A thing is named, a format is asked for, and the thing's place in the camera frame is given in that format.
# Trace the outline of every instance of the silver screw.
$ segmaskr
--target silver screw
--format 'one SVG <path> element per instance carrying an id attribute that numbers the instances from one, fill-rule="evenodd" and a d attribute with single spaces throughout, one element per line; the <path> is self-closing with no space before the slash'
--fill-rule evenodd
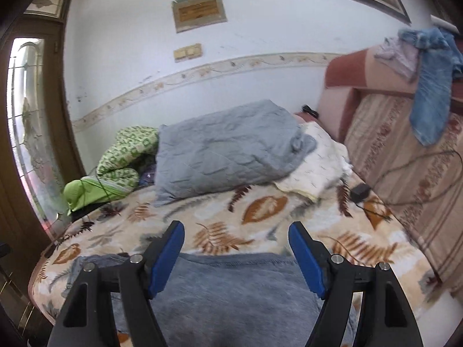
<path id="1" fill-rule="evenodd" d="M 389 270 L 391 268 L 391 265 L 388 264 L 387 262 L 380 262 L 379 263 L 379 268 L 381 270 L 387 271 L 387 270 Z"/>
<path id="2" fill-rule="evenodd" d="M 141 254 L 134 254 L 130 257 L 130 262 L 133 264 L 139 264 L 141 261 L 143 261 L 143 256 Z"/>
<path id="3" fill-rule="evenodd" d="M 95 268 L 95 264 L 93 264 L 93 263 L 90 262 L 90 263 L 85 264 L 85 266 L 84 266 L 84 271 L 90 272 L 90 271 L 92 271 L 94 268 Z"/>
<path id="4" fill-rule="evenodd" d="M 344 262 L 344 257 L 340 254 L 333 254 L 331 256 L 331 261 L 333 261 L 335 264 L 342 264 Z"/>

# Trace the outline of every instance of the floral border strip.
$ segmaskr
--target floral border strip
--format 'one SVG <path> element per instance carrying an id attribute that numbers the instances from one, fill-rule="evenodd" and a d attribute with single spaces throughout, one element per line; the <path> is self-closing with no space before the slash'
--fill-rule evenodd
<path id="1" fill-rule="evenodd" d="M 72 122 L 73 131 L 75 133 L 82 132 L 116 112 L 186 84 L 209 80 L 223 75 L 261 69 L 325 67 L 332 59 L 340 55 L 339 53 L 314 52 L 265 54 L 218 61 L 185 71 L 179 71 L 178 73 L 159 78 L 128 91 L 103 104 L 83 118 L 74 120 Z"/>

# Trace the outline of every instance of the door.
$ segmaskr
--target door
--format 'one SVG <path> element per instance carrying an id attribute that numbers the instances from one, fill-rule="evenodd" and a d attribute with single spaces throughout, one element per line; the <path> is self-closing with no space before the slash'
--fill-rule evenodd
<path id="1" fill-rule="evenodd" d="M 23 17 L 0 50 L 0 241 L 13 249 L 2 266 L 25 294 L 40 253 L 70 223 L 64 185 L 83 175 L 63 102 L 61 30 Z"/>

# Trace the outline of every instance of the green patterned fabric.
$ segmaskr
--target green patterned fabric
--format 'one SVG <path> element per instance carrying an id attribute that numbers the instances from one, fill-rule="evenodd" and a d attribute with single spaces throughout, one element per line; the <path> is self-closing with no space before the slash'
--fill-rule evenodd
<path id="1" fill-rule="evenodd" d="M 142 154 L 155 154 L 157 129 L 128 127 L 116 134 L 116 143 L 103 154 L 96 169 L 97 176 L 74 180 L 64 188 L 69 209 L 76 211 L 94 202 L 126 197 L 139 181 L 138 173 L 127 166 Z"/>

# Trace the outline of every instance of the wall switch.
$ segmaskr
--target wall switch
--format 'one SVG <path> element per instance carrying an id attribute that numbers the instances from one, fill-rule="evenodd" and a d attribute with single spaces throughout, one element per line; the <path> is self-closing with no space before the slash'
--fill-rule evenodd
<path id="1" fill-rule="evenodd" d="M 202 56 L 202 45 L 195 44 L 184 48 L 179 48 L 174 51 L 175 62 L 196 59 Z"/>

